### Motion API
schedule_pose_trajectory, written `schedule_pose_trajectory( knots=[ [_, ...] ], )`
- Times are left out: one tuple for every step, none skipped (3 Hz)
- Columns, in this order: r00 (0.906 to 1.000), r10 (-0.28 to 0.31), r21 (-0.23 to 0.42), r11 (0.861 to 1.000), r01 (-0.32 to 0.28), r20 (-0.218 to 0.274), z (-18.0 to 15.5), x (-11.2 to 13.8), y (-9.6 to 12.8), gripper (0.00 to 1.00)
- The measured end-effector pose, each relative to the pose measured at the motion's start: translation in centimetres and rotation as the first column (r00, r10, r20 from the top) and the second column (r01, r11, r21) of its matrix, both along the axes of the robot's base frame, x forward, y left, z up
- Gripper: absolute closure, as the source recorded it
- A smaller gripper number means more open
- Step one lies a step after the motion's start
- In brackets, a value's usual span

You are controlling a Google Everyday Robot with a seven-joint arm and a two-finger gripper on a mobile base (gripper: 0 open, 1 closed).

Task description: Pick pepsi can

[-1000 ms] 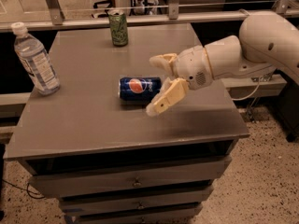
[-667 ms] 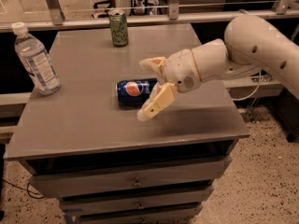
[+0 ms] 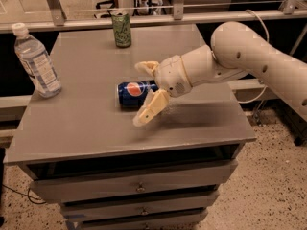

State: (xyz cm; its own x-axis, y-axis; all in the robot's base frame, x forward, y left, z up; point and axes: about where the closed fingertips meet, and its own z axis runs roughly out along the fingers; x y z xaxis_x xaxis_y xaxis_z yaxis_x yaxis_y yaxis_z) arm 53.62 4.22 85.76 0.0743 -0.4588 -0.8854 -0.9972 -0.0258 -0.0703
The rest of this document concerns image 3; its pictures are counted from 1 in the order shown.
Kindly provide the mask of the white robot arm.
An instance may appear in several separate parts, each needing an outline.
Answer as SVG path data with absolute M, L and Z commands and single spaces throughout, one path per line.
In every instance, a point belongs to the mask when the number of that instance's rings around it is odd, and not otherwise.
M 150 91 L 133 118 L 141 127 L 169 104 L 205 83 L 238 80 L 251 74 L 262 81 L 303 120 L 307 120 L 307 65 L 275 49 L 250 27 L 225 22 L 211 36 L 211 44 L 161 62 L 135 64 L 149 74 L 158 89 Z

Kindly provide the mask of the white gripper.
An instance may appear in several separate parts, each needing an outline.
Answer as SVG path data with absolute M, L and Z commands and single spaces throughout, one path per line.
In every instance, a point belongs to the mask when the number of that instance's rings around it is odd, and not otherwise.
M 162 88 L 148 92 L 143 105 L 133 118 L 136 127 L 144 126 L 166 108 L 170 96 L 176 98 L 192 90 L 180 56 L 167 58 L 160 64 L 157 61 L 141 61 L 136 63 L 134 68 L 154 77 L 157 86 Z

